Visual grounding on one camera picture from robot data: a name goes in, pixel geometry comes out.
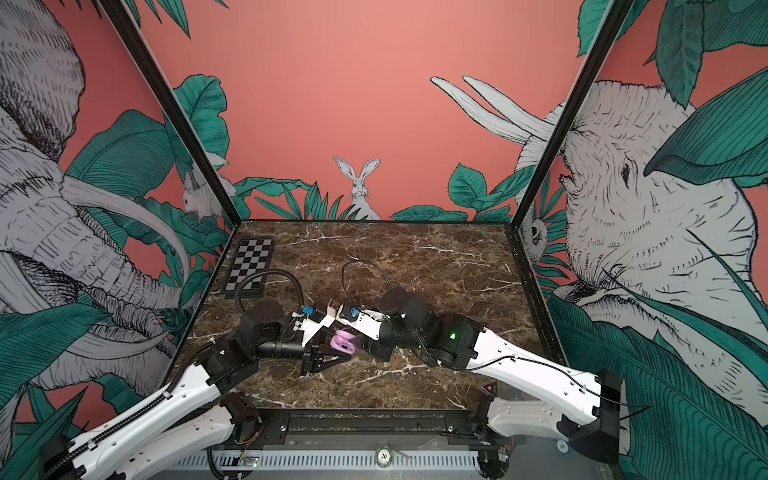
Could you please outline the purple earbuds charging case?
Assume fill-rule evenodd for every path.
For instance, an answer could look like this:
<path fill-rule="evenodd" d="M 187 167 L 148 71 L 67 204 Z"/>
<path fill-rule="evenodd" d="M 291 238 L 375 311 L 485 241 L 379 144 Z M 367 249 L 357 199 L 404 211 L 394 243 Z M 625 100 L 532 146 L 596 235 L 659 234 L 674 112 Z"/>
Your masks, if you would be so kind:
<path fill-rule="evenodd" d="M 357 348 L 360 346 L 360 342 L 358 337 L 353 333 L 337 330 L 330 340 L 330 346 L 344 354 L 354 355 Z"/>

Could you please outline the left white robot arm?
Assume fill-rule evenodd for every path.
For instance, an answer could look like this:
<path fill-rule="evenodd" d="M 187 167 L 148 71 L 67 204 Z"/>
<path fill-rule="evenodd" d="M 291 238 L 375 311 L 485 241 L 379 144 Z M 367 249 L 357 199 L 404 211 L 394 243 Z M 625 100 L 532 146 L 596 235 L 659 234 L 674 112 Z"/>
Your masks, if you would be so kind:
<path fill-rule="evenodd" d="M 263 359 L 295 359 L 306 373 L 349 360 L 333 347 L 334 323 L 350 326 L 359 308 L 290 315 L 272 300 L 243 312 L 240 323 L 203 347 L 165 386 L 139 404 L 74 438 L 58 435 L 40 450 L 41 479 L 146 479 L 175 461 L 229 439 L 241 449 L 264 434 L 259 410 L 235 387 Z"/>

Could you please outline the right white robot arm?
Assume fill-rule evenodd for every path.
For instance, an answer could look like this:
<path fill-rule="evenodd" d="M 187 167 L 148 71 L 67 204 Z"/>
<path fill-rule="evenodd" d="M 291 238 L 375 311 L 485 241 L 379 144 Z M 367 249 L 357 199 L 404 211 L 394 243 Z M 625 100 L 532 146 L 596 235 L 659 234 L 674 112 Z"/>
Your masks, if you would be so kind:
<path fill-rule="evenodd" d="M 435 313 L 401 287 L 389 290 L 375 309 L 347 301 L 331 317 L 375 346 L 416 349 L 431 367 L 478 374 L 530 395 L 528 401 L 490 402 L 485 424 L 495 434 L 548 437 L 591 460 L 618 462 L 619 374 L 580 371 L 547 360 L 464 315 Z"/>

